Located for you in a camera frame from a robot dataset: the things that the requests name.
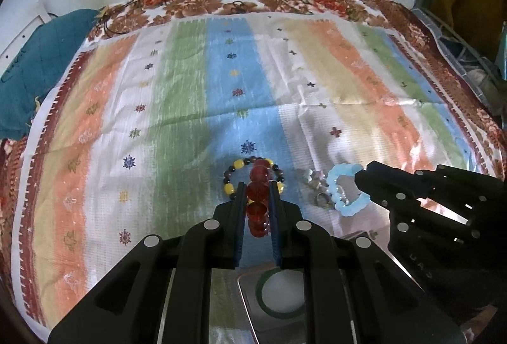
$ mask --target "green stripe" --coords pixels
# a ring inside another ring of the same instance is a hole
[[[153,223],[163,238],[211,216],[206,123],[206,24],[179,22],[166,42],[150,108],[154,142]]]
[[[366,41],[366,44],[377,54],[380,61],[395,81],[400,84],[405,82],[407,86],[404,88],[404,91],[407,96],[418,101],[427,101],[427,96],[420,85],[413,79],[409,72],[406,71],[405,67],[392,56],[392,51],[385,43],[384,39],[374,29],[368,26],[361,26],[360,31],[363,32],[363,39]],[[465,169],[466,163],[463,159],[463,155],[434,105],[425,103],[417,108],[428,122],[429,127],[437,135],[438,141],[447,152],[452,165],[456,168]]]

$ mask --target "cross pattern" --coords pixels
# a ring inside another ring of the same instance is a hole
[[[341,129],[336,129],[336,126],[333,127],[333,130],[329,132],[331,135],[334,135],[335,138],[339,138],[342,133]]]

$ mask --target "metal plate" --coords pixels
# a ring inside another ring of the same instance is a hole
[[[260,276],[273,268],[274,263],[266,263],[243,271],[237,278],[237,285],[245,311],[247,312],[255,342],[258,344],[291,343],[306,341],[304,314],[281,320],[266,314],[255,297],[255,287]]]

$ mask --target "yellow bead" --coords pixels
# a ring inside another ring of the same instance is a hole
[[[224,191],[225,191],[225,194],[227,195],[231,195],[234,193],[234,185],[232,184],[225,184],[224,185]]]
[[[245,166],[245,163],[242,159],[238,159],[236,161],[234,161],[234,168],[236,169],[240,169],[240,168],[243,168]]]

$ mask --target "robotic hand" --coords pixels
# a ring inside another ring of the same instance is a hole
[[[458,325],[493,305],[496,314],[475,342],[505,343],[505,184],[444,165],[409,174],[377,162],[356,174],[356,184],[390,211],[388,249],[412,278],[366,234],[339,239],[303,220],[270,183],[273,257],[282,269],[304,270],[306,342],[328,344],[339,336],[343,344],[465,344]],[[53,329],[48,343],[154,344],[164,304],[163,344],[207,343],[211,269],[234,269],[241,258],[243,183],[236,194],[184,236],[144,238]],[[418,198],[435,200],[466,224],[421,208]]]

